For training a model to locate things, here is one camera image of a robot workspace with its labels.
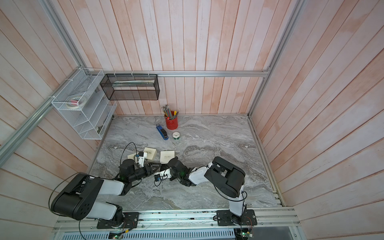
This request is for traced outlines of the large cream jewelry box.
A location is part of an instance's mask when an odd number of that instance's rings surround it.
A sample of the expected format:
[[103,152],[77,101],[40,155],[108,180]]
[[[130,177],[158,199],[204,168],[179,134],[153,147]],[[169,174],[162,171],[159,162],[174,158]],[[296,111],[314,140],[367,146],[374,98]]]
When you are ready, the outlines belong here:
[[175,151],[161,151],[160,163],[161,164],[167,164],[174,157],[175,157]]

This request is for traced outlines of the small cream jewelry box front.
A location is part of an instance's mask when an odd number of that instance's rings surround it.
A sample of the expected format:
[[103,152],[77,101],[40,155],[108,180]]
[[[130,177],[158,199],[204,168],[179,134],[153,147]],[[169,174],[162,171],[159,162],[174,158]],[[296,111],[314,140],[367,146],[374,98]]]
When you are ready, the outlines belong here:
[[130,155],[127,156],[127,159],[132,159],[134,161],[137,161],[138,157],[137,157],[137,154],[130,154]]

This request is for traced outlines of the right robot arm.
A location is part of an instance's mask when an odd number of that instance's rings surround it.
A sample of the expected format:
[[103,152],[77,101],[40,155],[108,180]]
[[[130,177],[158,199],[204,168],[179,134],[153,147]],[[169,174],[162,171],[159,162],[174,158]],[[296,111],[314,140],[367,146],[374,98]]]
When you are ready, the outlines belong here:
[[171,180],[191,187],[210,182],[217,193],[229,201],[228,210],[217,211],[216,218],[220,226],[241,225],[246,218],[247,192],[244,190],[246,173],[239,167],[221,157],[215,157],[211,163],[198,168],[187,168],[178,157],[168,162]]

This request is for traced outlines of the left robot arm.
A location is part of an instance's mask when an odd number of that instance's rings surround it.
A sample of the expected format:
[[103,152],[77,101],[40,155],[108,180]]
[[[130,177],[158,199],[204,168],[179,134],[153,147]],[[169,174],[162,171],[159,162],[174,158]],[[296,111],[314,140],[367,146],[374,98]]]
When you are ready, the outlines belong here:
[[77,221],[84,218],[98,219],[118,227],[124,221],[122,207],[112,203],[98,202],[98,196],[124,196],[136,186],[133,182],[151,176],[161,167],[160,163],[140,165],[133,159],[126,159],[119,166],[119,173],[113,179],[77,173],[53,201],[49,201],[50,210],[61,217],[69,217]]

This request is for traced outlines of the green sticker roll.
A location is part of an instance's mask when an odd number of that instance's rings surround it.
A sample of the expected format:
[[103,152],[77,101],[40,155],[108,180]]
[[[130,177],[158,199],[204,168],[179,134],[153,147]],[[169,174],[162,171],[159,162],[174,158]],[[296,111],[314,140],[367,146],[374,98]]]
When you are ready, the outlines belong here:
[[181,134],[179,132],[173,132],[173,139],[178,140],[180,138]]

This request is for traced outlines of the blue stapler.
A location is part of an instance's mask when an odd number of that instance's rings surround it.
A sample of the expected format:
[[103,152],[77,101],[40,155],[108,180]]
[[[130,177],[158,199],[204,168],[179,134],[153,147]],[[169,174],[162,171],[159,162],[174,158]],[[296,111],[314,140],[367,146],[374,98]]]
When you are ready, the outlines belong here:
[[162,138],[164,140],[168,140],[169,139],[166,130],[160,124],[156,124],[156,129],[158,130],[158,132],[160,133],[160,135],[162,136]]

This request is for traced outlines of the red pen holder cup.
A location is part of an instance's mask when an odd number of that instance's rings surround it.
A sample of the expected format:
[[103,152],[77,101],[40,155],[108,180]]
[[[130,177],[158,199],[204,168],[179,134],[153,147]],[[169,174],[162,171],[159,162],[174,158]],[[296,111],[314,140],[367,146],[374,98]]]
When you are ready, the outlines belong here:
[[169,130],[176,130],[179,126],[178,124],[178,111],[171,111],[171,113],[174,115],[171,118],[169,118],[167,112],[164,112],[165,115],[165,121],[166,121],[166,126]]

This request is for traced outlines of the pens in cup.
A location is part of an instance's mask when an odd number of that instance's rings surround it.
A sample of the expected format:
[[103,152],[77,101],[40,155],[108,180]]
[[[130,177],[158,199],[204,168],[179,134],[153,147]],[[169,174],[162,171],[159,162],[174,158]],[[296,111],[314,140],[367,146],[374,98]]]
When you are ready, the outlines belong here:
[[162,110],[168,120],[174,120],[179,114],[179,111],[172,111],[169,105],[162,106]]

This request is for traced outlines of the tape roll on shelf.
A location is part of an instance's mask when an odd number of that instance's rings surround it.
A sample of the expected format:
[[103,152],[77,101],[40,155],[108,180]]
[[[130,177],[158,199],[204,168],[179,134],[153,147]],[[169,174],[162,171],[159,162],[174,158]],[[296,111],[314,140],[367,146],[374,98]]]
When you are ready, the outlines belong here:
[[86,103],[85,98],[81,96],[76,96],[69,99],[69,101],[65,103],[65,106],[67,109],[74,110],[74,109],[82,108],[85,103]]

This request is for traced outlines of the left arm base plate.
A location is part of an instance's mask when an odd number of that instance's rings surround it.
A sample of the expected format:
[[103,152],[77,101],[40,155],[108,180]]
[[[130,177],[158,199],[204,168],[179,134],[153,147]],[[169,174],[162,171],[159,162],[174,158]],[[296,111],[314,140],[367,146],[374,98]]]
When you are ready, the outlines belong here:
[[117,213],[111,220],[100,219],[97,229],[135,229],[138,225],[139,212]]

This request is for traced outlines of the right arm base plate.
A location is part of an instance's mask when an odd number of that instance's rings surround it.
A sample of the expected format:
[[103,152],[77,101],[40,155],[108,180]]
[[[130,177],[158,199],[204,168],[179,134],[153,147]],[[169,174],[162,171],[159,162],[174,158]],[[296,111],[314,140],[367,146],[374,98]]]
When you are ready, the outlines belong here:
[[246,209],[239,217],[229,210],[216,211],[214,216],[219,226],[256,226],[258,224],[254,210]]

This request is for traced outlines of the black mesh wall basket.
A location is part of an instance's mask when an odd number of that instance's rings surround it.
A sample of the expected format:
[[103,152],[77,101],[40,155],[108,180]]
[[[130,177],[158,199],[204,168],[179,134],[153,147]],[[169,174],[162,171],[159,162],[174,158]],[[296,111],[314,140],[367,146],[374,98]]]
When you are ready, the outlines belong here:
[[112,101],[157,101],[160,95],[155,74],[106,74],[100,86]]

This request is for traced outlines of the aluminium front rail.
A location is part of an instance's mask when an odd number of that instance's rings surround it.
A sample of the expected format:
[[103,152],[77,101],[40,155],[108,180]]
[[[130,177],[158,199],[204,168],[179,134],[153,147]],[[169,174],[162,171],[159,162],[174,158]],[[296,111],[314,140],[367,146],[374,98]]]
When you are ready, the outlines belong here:
[[[294,208],[254,208],[254,214],[245,217],[241,227],[298,227],[301,225]],[[218,221],[214,220],[217,209],[197,210],[147,210],[139,211],[139,216],[126,220],[122,227],[124,230],[133,228],[137,231],[145,230],[178,230],[178,229],[216,229],[220,228]],[[83,219],[76,221],[60,217],[54,232],[82,232],[98,231],[98,221]]]

